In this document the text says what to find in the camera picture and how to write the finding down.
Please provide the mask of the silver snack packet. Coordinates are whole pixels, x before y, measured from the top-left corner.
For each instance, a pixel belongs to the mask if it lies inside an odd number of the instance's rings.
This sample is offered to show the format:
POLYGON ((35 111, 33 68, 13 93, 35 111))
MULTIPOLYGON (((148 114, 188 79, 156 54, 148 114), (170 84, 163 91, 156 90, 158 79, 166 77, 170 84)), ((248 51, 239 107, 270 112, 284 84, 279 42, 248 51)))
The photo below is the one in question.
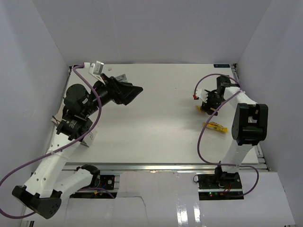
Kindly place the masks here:
POLYGON ((120 82, 125 82, 125 83, 128 83, 128 80, 127 80, 127 77, 125 74, 122 74, 122 75, 119 75, 119 76, 116 76, 115 77, 118 81, 120 82))

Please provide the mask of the yellow snack packet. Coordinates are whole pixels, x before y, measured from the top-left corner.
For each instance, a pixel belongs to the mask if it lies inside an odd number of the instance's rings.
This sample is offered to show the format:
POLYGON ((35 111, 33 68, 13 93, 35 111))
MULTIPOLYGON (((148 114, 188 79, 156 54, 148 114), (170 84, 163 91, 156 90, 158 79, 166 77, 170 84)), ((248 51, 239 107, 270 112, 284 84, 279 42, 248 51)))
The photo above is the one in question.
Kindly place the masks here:
POLYGON ((201 107, 200 107, 200 106, 197 106, 197 105, 196 105, 196 109, 197 109, 198 111, 202 112, 202 113, 214 112, 214 111, 215 111, 215 109, 213 109, 213 108, 210 108, 210 110, 205 111, 205 110, 202 110, 201 107))

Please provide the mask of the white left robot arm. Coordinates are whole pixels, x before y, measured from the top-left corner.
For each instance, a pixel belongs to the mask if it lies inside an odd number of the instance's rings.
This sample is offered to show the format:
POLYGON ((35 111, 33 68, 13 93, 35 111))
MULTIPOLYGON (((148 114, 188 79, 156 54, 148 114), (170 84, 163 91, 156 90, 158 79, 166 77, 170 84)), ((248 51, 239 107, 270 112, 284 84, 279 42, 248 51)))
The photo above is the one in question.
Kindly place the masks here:
POLYGON ((57 180, 71 154, 84 141, 83 135, 91 131, 94 123, 89 117, 98 111, 98 104, 112 101, 128 105, 143 91, 142 87, 105 74, 92 88, 91 92, 82 84, 67 88, 62 119, 47 157, 22 186, 15 186, 12 191, 16 199, 45 219, 54 216, 61 203, 79 189, 99 186, 100 170, 89 164, 77 167, 72 176, 57 180))

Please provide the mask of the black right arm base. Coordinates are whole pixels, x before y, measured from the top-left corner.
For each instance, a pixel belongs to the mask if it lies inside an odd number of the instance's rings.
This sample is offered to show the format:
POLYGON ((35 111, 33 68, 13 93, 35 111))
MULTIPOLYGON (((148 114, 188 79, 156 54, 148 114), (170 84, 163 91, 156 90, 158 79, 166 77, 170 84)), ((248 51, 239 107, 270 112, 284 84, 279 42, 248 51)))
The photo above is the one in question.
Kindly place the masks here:
POLYGON ((193 182, 198 186, 200 201, 243 200, 240 175, 216 167, 213 174, 197 174, 193 182))

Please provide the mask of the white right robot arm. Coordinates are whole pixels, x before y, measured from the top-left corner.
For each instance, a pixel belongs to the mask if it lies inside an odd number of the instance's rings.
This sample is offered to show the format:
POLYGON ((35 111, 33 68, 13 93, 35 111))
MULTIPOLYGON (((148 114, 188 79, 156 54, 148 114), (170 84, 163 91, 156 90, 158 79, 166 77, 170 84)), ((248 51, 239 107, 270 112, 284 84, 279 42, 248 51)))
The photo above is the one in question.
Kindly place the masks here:
POLYGON ((195 91, 195 99, 201 99, 200 110, 210 116, 218 114, 223 104, 230 102, 235 109, 231 134, 233 141, 222 161, 217 164, 214 184, 226 188, 237 181, 238 171, 247 153, 267 136, 268 106, 249 98, 238 82, 227 75, 218 74, 216 89, 195 91))

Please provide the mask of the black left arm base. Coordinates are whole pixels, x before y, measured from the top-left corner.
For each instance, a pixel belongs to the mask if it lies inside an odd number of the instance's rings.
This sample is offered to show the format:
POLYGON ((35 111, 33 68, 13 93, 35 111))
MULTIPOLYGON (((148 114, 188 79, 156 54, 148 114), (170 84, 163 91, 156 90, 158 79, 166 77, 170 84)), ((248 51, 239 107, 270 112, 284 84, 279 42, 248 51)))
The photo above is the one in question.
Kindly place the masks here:
POLYGON ((115 175, 100 175, 98 188, 113 190, 115 187, 115 175))

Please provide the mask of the yellow snack bar wrapper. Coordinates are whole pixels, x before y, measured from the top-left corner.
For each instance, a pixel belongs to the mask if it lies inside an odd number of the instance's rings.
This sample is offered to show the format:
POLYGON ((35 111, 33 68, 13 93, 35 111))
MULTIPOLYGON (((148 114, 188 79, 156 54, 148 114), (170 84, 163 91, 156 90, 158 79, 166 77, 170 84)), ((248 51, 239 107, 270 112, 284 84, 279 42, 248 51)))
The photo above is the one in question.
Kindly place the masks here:
POLYGON ((213 130, 213 131, 218 131, 218 132, 222 132, 222 133, 227 133, 228 132, 228 128, 215 123, 215 122, 209 122, 208 124, 206 124, 206 122, 203 122, 203 126, 206 126, 207 129, 213 130))

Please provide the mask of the blue label right corner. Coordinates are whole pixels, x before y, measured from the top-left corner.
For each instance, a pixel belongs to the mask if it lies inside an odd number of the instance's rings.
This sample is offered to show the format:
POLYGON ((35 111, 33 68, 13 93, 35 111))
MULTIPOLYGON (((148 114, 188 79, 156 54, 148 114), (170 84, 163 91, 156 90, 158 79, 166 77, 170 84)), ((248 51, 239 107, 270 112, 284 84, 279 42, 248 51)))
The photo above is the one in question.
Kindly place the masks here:
POLYGON ((215 68, 230 68, 229 64, 214 64, 215 68))

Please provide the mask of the white front cover panel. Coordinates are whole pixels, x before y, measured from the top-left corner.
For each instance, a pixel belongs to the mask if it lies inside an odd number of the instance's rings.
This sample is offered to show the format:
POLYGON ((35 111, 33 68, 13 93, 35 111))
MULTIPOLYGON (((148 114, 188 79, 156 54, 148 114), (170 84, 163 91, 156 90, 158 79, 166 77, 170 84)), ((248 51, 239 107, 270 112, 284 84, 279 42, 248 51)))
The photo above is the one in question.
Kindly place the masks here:
POLYGON ((36 227, 284 227, 294 225, 276 173, 242 200, 200 201, 193 173, 124 172, 115 199, 69 199, 36 227))

